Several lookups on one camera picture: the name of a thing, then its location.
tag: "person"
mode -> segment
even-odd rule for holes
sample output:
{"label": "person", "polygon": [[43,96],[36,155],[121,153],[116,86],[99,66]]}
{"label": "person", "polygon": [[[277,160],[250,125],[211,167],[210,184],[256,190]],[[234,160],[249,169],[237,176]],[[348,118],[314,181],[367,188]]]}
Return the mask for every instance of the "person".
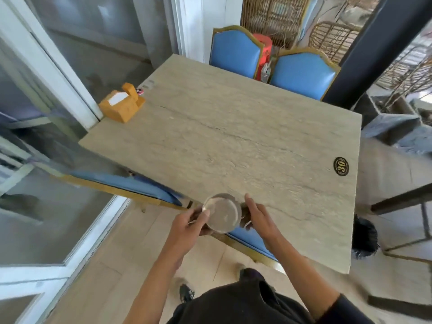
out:
{"label": "person", "polygon": [[[185,285],[183,303],[169,324],[284,323],[372,324],[348,299],[333,289],[280,233],[266,208],[245,195],[253,228],[277,258],[307,310],[295,300],[275,293],[262,275],[244,269],[236,283],[211,289],[196,299]],[[189,224],[194,210],[176,216],[162,251],[148,273],[123,324],[158,324],[171,279],[183,257],[197,242],[209,219],[208,211]]]}

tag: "tissue box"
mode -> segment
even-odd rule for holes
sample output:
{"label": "tissue box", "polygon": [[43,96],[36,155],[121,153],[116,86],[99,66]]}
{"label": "tissue box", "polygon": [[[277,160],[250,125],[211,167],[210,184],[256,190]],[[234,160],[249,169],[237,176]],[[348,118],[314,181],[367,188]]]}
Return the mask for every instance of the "tissue box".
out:
{"label": "tissue box", "polygon": [[146,100],[138,96],[135,87],[130,83],[124,83],[122,89],[124,92],[114,90],[108,94],[99,103],[99,108],[106,117],[127,123]]}

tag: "black oval sticker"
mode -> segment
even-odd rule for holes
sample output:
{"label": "black oval sticker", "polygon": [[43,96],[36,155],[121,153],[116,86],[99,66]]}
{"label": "black oval sticker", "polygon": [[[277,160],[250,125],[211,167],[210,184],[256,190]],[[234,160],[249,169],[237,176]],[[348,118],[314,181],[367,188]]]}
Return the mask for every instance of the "black oval sticker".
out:
{"label": "black oval sticker", "polygon": [[340,176],[346,176],[349,172],[348,161],[343,157],[337,157],[333,163],[334,171]]}

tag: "forearm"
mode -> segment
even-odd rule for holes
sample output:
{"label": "forearm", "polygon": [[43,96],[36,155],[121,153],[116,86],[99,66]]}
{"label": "forearm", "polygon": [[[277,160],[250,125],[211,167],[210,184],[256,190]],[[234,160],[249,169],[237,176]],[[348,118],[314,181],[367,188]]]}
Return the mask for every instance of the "forearm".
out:
{"label": "forearm", "polygon": [[315,320],[319,319],[335,303],[340,293],[282,235],[266,241],[266,245],[281,263],[311,316]]}
{"label": "forearm", "polygon": [[123,324],[158,324],[176,263],[166,257],[155,261]]}

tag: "marble table top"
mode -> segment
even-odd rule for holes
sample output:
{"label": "marble table top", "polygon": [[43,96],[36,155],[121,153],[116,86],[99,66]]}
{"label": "marble table top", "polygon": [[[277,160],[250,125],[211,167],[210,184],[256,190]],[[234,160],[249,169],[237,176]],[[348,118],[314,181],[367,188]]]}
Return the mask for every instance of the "marble table top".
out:
{"label": "marble table top", "polygon": [[300,253],[349,271],[361,115],[178,55],[142,87],[128,123],[80,144],[196,201],[249,192]]}

